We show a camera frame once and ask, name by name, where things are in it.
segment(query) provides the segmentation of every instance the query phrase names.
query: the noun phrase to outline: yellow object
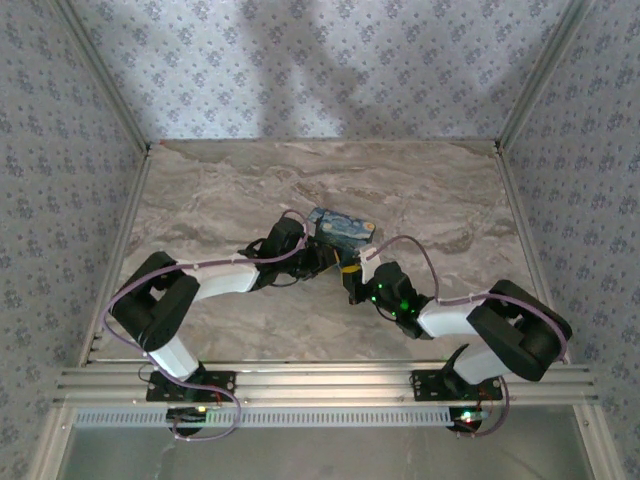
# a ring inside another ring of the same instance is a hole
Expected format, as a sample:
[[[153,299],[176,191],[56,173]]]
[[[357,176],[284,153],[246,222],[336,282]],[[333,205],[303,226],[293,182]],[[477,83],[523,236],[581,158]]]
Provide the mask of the yellow object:
[[[358,270],[360,270],[360,265],[349,265],[342,269],[342,273],[356,273]]]

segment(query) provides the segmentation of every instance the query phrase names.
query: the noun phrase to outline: glass panel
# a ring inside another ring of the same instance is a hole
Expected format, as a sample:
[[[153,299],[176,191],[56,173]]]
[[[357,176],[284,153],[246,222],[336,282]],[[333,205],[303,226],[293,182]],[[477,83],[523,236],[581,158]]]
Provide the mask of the glass panel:
[[[59,480],[592,477],[573,409],[516,407],[491,437],[443,428],[240,429],[185,443],[164,428],[75,429]]]

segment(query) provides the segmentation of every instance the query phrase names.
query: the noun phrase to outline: blue object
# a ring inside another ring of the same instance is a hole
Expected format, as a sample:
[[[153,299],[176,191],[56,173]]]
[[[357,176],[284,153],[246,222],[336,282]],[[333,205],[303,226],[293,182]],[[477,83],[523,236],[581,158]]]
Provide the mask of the blue object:
[[[358,249],[371,243],[376,230],[372,222],[326,208],[314,208],[307,218],[316,226],[316,240],[336,249],[340,266],[352,264]]]

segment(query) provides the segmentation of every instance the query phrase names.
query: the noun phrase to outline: floral pattern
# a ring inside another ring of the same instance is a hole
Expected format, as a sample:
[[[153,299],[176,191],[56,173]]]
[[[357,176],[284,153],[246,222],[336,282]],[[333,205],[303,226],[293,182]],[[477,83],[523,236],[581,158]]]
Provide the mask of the floral pattern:
[[[0,478],[78,358],[140,161],[44,1],[0,2]]]
[[[508,157],[572,352],[640,478],[640,6],[596,2]]]
[[[72,0],[161,138],[498,135],[561,0]]]

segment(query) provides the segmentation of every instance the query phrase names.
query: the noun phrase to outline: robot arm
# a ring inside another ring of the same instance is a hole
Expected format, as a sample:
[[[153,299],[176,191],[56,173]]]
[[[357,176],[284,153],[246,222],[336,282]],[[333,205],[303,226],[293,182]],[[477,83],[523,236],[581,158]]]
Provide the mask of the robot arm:
[[[572,336],[569,324],[508,280],[498,281],[489,298],[447,302],[419,294],[397,262],[380,263],[372,250],[361,252],[359,268],[343,269],[343,285],[350,303],[374,303],[395,317],[400,329],[411,338],[433,339],[443,335],[478,335],[479,344],[459,349],[445,367],[450,389],[456,384],[477,385],[513,372],[530,381],[539,381],[561,352],[554,331],[530,309],[495,298],[511,299],[533,307],[557,326],[565,340]]]
[[[232,256],[229,264],[195,269],[189,275],[176,270],[154,278],[125,295],[111,313],[160,366],[176,378],[190,378],[202,367],[177,335],[190,305],[224,293],[258,290],[273,284],[280,273],[306,280],[336,264],[334,249],[314,237],[309,237],[305,248],[281,262],[233,263],[248,258],[278,257],[293,250],[302,235],[300,223],[283,217],[266,239],[249,244]],[[366,259],[368,254],[363,252],[360,258]],[[166,253],[157,252],[125,286],[175,264]],[[459,349],[443,369],[442,381],[454,393],[508,372],[537,381],[560,349],[557,335],[528,312],[496,300],[444,307],[432,297],[419,294],[396,262],[381,263],[379,257],[361,260],[342,267],[342,280],[351,304],[371,301],[391,313],[411,338],[432,339],[451,334],[475,334],[482,338],[479,345]],[[157,299],[155,291],[164,294]],[[502,280],[490,292],[518,298],[541,309],[558,323],[566,339],[571,337],[571,328],[564,319],[513,283]]]

